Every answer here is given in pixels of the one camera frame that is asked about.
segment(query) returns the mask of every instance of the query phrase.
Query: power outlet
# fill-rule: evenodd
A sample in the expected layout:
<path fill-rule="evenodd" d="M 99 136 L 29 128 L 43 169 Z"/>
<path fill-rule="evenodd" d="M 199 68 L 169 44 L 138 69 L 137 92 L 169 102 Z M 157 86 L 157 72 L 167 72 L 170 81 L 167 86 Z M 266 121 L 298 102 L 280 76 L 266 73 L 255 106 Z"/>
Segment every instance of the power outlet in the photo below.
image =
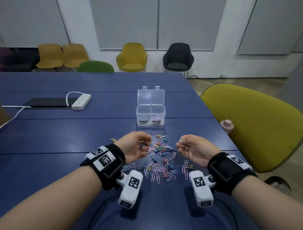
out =
<path fill-rule="evenodd" d="M 92 96 L 90 94 L 82 94 L 73 104 L 73 110 L 82 110 L 91 100 Z"/>

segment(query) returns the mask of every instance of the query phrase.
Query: wristband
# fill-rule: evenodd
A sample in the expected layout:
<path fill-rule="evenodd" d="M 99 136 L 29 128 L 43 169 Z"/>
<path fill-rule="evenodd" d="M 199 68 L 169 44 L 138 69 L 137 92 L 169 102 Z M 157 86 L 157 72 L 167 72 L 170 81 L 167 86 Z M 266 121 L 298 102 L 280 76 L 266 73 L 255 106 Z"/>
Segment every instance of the wristband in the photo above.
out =
<path fill-rule="evenodd" d="M 220 152 L 210 159 L 207 169 L 217 182 L 215 190 L 228 195 L 231 195 L 233 189 L 246 176 L 257 177 L 249 164 L 224 152 Z"/>
<path fill-rule="evenodd" d="M 115 144 L 101 146 L 86 156 L 80 166 L 90 166 L 98 175 L 104 190 L 110 190 L 116 185 L 125 163 L 122 150 Z"/>

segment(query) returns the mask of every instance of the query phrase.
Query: mounting screw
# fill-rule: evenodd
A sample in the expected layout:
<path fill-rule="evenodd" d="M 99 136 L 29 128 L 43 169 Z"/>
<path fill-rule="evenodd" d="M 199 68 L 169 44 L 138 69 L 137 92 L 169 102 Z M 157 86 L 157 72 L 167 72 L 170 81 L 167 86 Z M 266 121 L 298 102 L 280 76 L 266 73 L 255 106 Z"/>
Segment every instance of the mounting screw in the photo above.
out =
<path fill-rule="evenodd" d="M 212 176 L 212 175 L 210 175 L 210 176 L 208 177 L 208 180 L 209 180 L 211 183 L 213 183 L 213 182 L 214 182 L 214 178 L 213 178 L 213 176 Z"/>
<path fill-rule="evenodd" d="M 124 174 L 121 173 L 120 176 L 118 177 L 118 180 L 122 180 L 124 178 Z"/>

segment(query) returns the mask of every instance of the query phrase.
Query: water bottle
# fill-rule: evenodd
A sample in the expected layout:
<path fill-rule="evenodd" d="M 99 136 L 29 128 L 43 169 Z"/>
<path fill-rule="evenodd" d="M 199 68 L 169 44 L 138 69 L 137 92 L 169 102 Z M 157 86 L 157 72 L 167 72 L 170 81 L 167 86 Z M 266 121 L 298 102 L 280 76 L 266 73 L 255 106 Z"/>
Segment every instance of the water bottle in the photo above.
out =
<path fill-rule="evenodd" d="M 220 125 L 227 134 L 234 129 L 234 124 L 231 122 L 231 120 L 222 120 L 220 121 Z"/>

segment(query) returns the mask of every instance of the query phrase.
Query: person's right arm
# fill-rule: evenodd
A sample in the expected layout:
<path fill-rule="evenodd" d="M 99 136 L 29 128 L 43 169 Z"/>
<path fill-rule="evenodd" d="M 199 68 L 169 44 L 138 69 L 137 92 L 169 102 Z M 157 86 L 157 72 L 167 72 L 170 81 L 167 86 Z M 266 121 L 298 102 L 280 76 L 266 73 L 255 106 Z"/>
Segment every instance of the person's right arm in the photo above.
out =
<path fill-rule="evenodd" d="M 181 155 L 203 167 L 221 152 L 208 140 L 194 135 L 183 136 L 182 144 L 176 143 Z M 303 229 L 303 205 L 254 176 L 239 182 L 232 196 L 260 229 Z"/>

